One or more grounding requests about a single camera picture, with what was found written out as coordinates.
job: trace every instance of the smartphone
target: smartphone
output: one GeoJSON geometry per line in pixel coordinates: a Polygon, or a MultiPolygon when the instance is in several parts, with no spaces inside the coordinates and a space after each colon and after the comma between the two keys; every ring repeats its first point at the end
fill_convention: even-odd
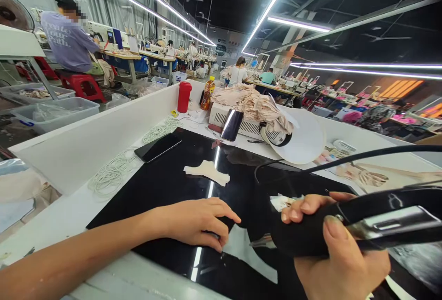
{"type": "Polygon", "coordinates": [[[150,163],[155,159],[159,158],[161,155],[176,147],[179,143],[181,143],[181,139],[177,138],[173,134],[166,134],[164,137],[161,137],[157,140],[144,145],[135,150],[136,156],[138,156],[141,160],[146,163],[150,163]]]}
{"type": "Polygon", "coordinates": [[[221,133],[221,138],[228,141],[235,141],[236,136],[243,121],[244,114],[233,109],[229,110],[227,120],[221,133]]]}

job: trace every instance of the ceiling light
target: ceiling light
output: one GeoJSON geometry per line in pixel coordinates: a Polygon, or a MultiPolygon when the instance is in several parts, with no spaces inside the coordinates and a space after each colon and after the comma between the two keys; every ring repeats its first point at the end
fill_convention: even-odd
{"type": "Polygon", "coordinates": [[[442,69],[437,64],[385,64],[385,63],[292,63],[304,66],[339,66],[356,68],[394,68],[394,69],[442,69]]]}
{"type": "Polygon", "coordinates": [[[275,2],[276,2],[276,0],[272,0],[270,2],[270,4],[268,5],[267,9],[262,14],[261,19],[258,21],[258,24],[256,24],[255,28],[253,29],[252,34],[250,35],[249,39],[245,43],[244,48],[243,48],[243,50],[241,52],[244,52],[244,49],[247,47],[247,45],[250,43],[250,41],[252,41],[253,36],[255,35],[256,31],[258,30],[258,28],[260,27],[260,25],[262,24],[264,19],[267,17],[268,13],[270,12],[270,9],[272,9],[272,7],[275,4],[275,2]]]}
{"type": "Polygon", "coordinates": [[[306,24],[306,23],[301,23],[301,22],[295,21],[295,20],[286,20],[286,19],[275,18],[275,17],[269,17],[269,18],[267,18],[267,20],[269,20],[270,22],[275,22],[275,23],[280,23],[280,24],[285,24],[285,25],[296,26],[296,27],[300,27],[303,29],[308,29],[311,31],[324,32],[324,33],[331,31],[331,29],[329,29],[329,28],[306,24]]]}
{"type": "Polygon", "coordinates": [[[162,20],[163,22],[165,22],[166,24],[168,24],[168,25],[170,25],[170,26],[176,28],[177,30],[183,32],[184,34],[186,34],[186,35],[188,35],[188,36],[190,36],[190,37],[192,37],[192,38],[194,38],[194,39],[196,39],[196,40],[198,40],[198,41],[204,43],[204,41],[202,41],[202,40],[200,40],[200,39],[198,39],[198,38],[195,38],[191,33],[185,31],[184,29],[182,29],[181,27],[177,26],[176,24],[173,24],[172,22],[170,22],[169,20],[165,19],[165,18],[164,18],[163,16],[161,16],[160,14],[158,14],[158,13],[154,12],[153,10],[151,10],[151,9],[149,9],[149,8],[147,8],[147,7],[145,7],[144,5],[138,3],[137,1],[135,1],[135,0],[127,0],[127,1],[129,1],[129,2],[131,2],[131,3],[133,3],[133,4],[135,4],[136,6],[140,7],[141,9],[143,9],[143,10],[147,11],[148,13],[154,15],[154,16],[157,17],[158,19],[160,19],[160,20],[162,20]]]}
{"type": "Polygon", "coordinates": [[[323,71],[334,71],[334,72],[349,72],[349,73],[360,73],[360,74],[367,74],[367,75],[387,75],[387,76],[394,76],[394,77],[422,78],[422,79],[428,79],[428,80],[442,80],[442,77],[440,77],[440,76],[428,76],[428,75],[418,75],[418,74],[413,75],[413,74],[409,74],[409,73],[313,68],[313,67],[298,66],[298,65],[294,65],[294,66],[296,66],[300,69],[323,70],[323,71]]]}
{"type": "Polygon", "coordinates": [[[178,11],[176,11],[174,8],[172,8],[169,4],[167,4],[164,0],[156,0],[158,3],[160,3],[162,6],[166,7],[170,11],[172,11],[176,16],[178,16],[179,19],[181,19],[183,22],[185,22],[187,25],[189,25],[195,32],[202,35],[207,41],[210,43],[208,45],[216,46],[204,33],[202,33],[199,29],[197,29],[191,22],[189,22],[183,15],[181,15],[178,11]]]}

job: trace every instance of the red bottle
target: red bottle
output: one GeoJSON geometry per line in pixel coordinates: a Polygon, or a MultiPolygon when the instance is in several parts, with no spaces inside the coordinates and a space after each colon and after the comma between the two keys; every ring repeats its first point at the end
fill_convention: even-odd
{"type": "Polygon", "coordinates": [[[187,81],[182,81],[179,83],[180,92],[178,93],[178,108],[179,113],[186,113],[189,107],[190,91],[192,90],[192,85],[187,81]]]}

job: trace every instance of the white shirt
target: white shirt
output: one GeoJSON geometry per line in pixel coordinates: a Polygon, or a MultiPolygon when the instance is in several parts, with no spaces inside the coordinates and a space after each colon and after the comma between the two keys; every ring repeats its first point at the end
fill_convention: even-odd
{"type": "Polygon", "coordinates": [[[232,66],[229,71],[230,84],[236,85],[247,78],[247,68],[237,68],[232,66]]]}

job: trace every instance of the dark hair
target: dark hair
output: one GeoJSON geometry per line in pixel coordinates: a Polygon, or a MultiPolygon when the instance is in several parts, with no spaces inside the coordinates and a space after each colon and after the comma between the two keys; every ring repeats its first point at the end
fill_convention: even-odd
{"type": "Polygon", "coordinates": [[[78,17],[84,18],[85,16],[81,13],[78,4],[74,0],[55,0],[57,7],[63,10],[75,11],[78,17]]]}
{"type": "Polygon", "coordinates": [[[236,61],[236,66],[240,66],[242,64],[245,64],[245,58],[243,56],[240,56],[238,58],[238,61],[236,61]]]}

